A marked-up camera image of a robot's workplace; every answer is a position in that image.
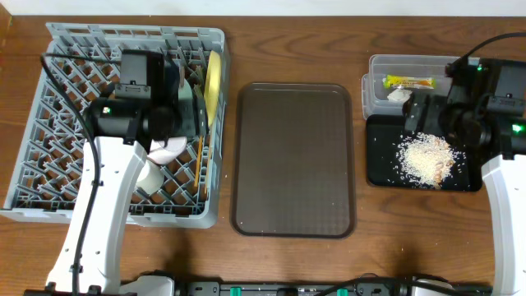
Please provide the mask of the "wooden chopstick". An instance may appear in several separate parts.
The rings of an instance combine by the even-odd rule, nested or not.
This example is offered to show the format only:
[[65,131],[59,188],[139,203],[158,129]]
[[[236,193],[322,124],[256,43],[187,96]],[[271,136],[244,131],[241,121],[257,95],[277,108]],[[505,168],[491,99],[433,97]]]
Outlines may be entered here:
[[204,193],[206,196],[208,196],[208,182],[209,182],[209,173],[210,173],[210,164],[213,159],[213,144],[214,144],[215,136],[214,134],[210,134],[210,142],[209,142],[209,153],[207,158],[207,166],[206,166],[206,174],[205,174],[205,190]]
[[204,136],[199,137],[198,141],[198,153],[196,158],[196,172],[195,172],[195,179],[194,179],[194,187],[199,186],[199,180],[201,176],[201,158],[202,158],[202,150],[203,150],[203,144],[204,144]]

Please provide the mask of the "green yellow snack wrapper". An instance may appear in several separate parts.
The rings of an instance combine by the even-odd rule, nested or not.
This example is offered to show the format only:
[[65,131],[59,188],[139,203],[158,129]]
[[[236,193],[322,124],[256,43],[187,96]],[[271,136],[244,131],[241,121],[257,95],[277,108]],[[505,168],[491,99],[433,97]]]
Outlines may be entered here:
[[436,81],[431,77],[412,77],[387,75],[383,79],[383,86],[386,89],[423,89],[433,90],[436,88]]

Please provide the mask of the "pink bowl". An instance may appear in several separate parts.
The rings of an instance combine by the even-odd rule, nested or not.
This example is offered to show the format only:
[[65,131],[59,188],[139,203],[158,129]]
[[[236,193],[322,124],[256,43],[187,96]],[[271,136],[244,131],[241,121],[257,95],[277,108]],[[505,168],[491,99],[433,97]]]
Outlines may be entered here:
[[184,136],[169,138],[167,141],[152,141],[147,158],[155,164],[166,165],[175,160],[186,149],[186,145]]

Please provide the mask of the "yellow plate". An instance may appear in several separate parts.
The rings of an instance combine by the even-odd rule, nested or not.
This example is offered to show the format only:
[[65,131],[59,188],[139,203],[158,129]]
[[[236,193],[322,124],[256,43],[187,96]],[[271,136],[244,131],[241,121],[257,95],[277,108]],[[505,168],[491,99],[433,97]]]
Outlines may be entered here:
[[220,54],[211,51],[205,80],[205,109],[208,127],[213,125],[217,107],[219,104],[219,92],[221,84],[221,57]]

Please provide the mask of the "white cup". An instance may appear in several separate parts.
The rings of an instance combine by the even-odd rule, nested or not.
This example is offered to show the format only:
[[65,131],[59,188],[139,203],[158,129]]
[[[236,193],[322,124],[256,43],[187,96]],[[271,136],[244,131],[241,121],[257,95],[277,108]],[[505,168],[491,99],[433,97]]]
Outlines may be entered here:
[[147,160],[136,180],[136,189],[141,189],[146,195],[156,193],[164,183],[164,175],[160,167]]

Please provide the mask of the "light blue bowl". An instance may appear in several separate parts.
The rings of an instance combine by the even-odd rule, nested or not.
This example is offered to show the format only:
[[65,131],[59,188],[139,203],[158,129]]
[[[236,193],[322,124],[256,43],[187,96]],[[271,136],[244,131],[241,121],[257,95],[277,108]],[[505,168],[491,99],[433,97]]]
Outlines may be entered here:
[[178,100],[180,102],[193,100],[192,88],[187,80],[184,80],[182,87],[178,89]]

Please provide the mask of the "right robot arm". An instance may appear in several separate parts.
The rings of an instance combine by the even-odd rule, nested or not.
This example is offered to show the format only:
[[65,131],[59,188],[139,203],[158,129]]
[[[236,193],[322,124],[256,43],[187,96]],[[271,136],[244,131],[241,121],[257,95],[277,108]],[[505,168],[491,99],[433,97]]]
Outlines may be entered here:
[[412,95],[404,130],[444,137],[481,165],[490,201],[494,295],[525,293],[525,64],[468,57],[448,64],[447,95]]

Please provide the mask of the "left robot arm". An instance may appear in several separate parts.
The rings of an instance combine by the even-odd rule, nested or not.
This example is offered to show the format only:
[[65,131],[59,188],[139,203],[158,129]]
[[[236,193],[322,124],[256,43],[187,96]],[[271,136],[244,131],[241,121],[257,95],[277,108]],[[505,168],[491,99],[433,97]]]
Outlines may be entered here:
[[80,111],[40,62],[85,136],[81,184],[67,236],[43,289],[27,295],[174,295],[175,279],[162,271],[124,284],[120,260],[132,194],[152,144],[173,146],[182,135],[180,67],[167,53],[125,49],[111,83]]

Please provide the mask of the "crumpled white paper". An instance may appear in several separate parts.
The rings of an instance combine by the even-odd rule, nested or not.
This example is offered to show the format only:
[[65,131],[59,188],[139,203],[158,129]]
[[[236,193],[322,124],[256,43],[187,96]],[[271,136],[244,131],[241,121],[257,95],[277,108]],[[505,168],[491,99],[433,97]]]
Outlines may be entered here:
[[410,99],[412,93],[413,92],[411,90],[408,90],[408,89],[396,88],[391,93],[389,93],[387,95],[387,99],[390,102],[404,103],[408,99]]

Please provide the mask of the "clear plastic bin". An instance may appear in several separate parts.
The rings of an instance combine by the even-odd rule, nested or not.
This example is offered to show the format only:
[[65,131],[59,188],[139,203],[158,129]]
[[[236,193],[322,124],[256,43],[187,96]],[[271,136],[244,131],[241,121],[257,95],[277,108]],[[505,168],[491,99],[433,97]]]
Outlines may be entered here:
[[432,78],[436,87],[433,90],[412,89],[414,94],[447,96],[452,79],[445,75],[447,64],[454,62],[455,56],[375,54],[369,59],[369,69],[362,77],[362,114],[365,119],[373,114],[402,115],[402,102],[388,100],[392,88],[383,86],[388,75]]

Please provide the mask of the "pile of rice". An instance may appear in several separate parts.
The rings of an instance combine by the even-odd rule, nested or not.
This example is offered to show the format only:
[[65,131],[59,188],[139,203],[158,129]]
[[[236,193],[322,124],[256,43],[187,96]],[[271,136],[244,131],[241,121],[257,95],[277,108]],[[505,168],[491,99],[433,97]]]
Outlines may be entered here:
[[445,138],[425,133],[408,135],[402,143],[402,170],[426,185],[438,185],[450,176],[454,148]]

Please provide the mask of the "black tray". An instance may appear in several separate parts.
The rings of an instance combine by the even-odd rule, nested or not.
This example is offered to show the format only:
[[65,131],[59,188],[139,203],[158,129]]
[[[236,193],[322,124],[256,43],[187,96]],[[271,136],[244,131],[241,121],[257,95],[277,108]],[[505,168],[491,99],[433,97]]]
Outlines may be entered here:
[[482,188],[478,160],[464,148],[454,148],[455,161],[450,176],[438,185],[426,185],[402,170],[404,118],[401,116],[372,115],[366,122],[367,181],[382,187],[436,189],[442,191],[477,192]]

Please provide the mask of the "brown serving tray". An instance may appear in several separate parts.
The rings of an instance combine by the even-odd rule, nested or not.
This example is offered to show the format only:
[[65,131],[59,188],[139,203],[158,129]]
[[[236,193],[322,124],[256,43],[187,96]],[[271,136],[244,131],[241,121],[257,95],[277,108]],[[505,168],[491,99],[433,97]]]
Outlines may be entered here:
[[342,239],[354,231],[351,111],[340,85],[242,88],[231,208],[239,234]]

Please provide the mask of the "grey dish rack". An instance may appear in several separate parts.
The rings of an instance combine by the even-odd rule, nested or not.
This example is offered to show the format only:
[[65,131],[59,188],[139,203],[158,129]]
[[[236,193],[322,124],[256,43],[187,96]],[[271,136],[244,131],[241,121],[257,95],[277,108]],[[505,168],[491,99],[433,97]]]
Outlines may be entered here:
[[[129,224],[145,227],[208,229],[218,219],[220,174],[223,162],[224,112],[228,103],[230,57],[225,34],[217,28],[152,25],[50,23],[48,66],[79,109],[121,76],[117,61],[125,49],[169,54],[185,69],[191,88],[204,94],[211,51],[221,57],[219,104],[213,125],[204,137],[199,186],[194,187],[200,136],[161,167],[162,187],[148,196],[141,189],[132,196]],[[205,174],[210,134],[214,134],[208,196]],[[16,158],[3,216],[20,222],[68,223],[72,218],[82,173],[84,137],[63,98],[42,72]]]

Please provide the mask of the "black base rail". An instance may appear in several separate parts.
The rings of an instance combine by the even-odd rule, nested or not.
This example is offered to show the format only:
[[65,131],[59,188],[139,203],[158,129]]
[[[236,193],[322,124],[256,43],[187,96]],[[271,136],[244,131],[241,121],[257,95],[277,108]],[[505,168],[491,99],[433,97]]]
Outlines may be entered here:
[[121,295],[173,296],[374,296],[374,295],[476,295],[492,294],[487,284],[452,283],[431,275],[402,278],[366,273],[342,283],[256,283],[217,280],[183,281],[168,273],[154,271],[120,287]]

